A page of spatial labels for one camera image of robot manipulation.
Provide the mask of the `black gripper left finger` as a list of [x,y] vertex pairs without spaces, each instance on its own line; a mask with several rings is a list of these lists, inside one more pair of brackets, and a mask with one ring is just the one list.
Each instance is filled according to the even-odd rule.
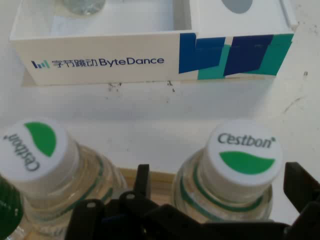
[[108,203],[87,199],[73,210],[67,228],[69,240],[202,240],[200,223],[169,204],[151,200],[148,164],[137,168],[132,190]]

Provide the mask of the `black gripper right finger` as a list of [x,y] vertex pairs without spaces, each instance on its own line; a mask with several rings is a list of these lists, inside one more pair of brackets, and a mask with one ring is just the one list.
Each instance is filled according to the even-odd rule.
[[299,212],[285,230],[286,240],[318,240],[320,238],[320,183],[299,163],[287,162],[283,191]]

